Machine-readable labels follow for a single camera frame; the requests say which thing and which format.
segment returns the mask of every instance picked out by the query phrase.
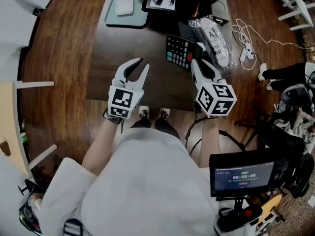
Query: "wooden floor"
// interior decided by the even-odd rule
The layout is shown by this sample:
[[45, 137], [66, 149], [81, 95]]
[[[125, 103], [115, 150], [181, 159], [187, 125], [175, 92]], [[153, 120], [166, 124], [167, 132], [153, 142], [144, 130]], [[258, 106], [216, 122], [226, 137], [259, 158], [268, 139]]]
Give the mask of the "wooden floor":
[[[22, 115], [26, 121], [26, 134], [30, 156], [35, 158], [52, 143], [58, 145], [56, 153], [81, 162], [102, 123], [102, 113], [107, 103], [86, 99], [88, 72], [95, 29], [105, 0], [52, 0], [41, 13], [33, 47], [24, 64], [22, 79], [31, 81], [55, 81], [50, 88], [30, 88], [22, 91]], [[289, 31], [287, 22], [279, 22], [285, 14], [278, 0], [227, 0], [232, 20], [241, 18], [251, 24], [265, 39], [297, 43], [295, 32]], [[252, 34], [253, 46], [260, 59], [275, 69], [298, 62], [302, 51], [292, 46], [264, 44]], [[238, 60], [240, 49], [234, 41], [231, 47]], [[251, 102], [269, 113], [279, 101], [279, 94], [265, 91], [266, 83], [257, 79], [259, 62], [251, 71], [234, 67], [226, 77], [233, 85], [238, 101], [228, 117], [220, 119], [220, 129], [228, 131], [238, 141], [249, 136], [245, 128], [235, 128], [240, 119], [253, 119]], [[125, 124], [128, 128], [136, 119]], [[170, 122], [182, 139], [194, 118], [193, 113], [172, 111]], [[201, 137], [201, 125], [197, 125], [189, 139], [190, 149]], [[229, 139], [221, 137], [222, 152], [239, 149]], [[52, 171], [52, 158], [43, 162], [46, 173]]]

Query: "monitor stand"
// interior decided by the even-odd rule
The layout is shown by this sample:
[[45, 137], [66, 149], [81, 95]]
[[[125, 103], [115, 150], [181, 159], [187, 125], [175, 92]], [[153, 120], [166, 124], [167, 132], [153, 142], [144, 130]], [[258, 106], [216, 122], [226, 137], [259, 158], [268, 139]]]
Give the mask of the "monitor stand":
[[218, 226], [222, 232], [230, 232], [257, 220], [262, 214], [259, 205], [249, 205], [242, 208], [245, 197], [217, 198], [217, 201], [235, 200], [234, 209], [221, 208], [219, 210]]

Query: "watch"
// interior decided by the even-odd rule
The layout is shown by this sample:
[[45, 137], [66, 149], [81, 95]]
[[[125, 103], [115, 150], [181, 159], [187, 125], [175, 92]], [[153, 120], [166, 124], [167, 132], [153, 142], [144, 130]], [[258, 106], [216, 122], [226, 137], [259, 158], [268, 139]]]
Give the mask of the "watch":
[[115, 125], [118, 125], [118, 124], [120, 124], [122, 122], [122, 118], [110, 115], [108, 113], [108, 108], [105, 109], [105, 111], [103, 113], [103, 117], [108, 119], [108, 120], [110, 120]]

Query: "sneaker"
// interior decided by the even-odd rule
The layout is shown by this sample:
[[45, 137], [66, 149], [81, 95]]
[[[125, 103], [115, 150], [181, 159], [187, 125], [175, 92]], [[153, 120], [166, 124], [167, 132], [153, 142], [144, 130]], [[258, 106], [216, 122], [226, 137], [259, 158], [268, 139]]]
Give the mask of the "sneaker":
[[139, 115], [141, 119], [149, 119], [149, 107], [140, 106], [139, 107]]
[[274, 81], [276, 81], [276, 80], [270, 80], [269, 83], [267, 84], [266, 89], [267, 89], [268, 91], [269, 91], [269, 90], [272, 90], [272, 87], [271, 87], [270, 84], [271, 84], [272, 82], [274, 82]]
[[171, 112], [171, 110], [168, 108], [161, 108], [159, 110], [159, 116], [158, 117], [165, 120], [169, 116], [170, 112]]
[[258, 74], [258, 79], [259, 79], [260, 81], [265, 80], [264, 76], [262, 76], [262, 73], [263, 73], [264, 71], [267, 71], [267, 64], [266, 64], [266, 63], [263, 63], [263, 64], [260, 65], [259, 74]]

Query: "calculator button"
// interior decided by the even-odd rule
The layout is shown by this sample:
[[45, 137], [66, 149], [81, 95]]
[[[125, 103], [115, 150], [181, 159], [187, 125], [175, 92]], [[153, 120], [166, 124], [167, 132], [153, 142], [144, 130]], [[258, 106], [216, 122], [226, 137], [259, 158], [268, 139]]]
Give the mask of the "calculator button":
[[187, 55], [187, 61], [191, 62], [192, 61], [192, 54], [188, 53]]

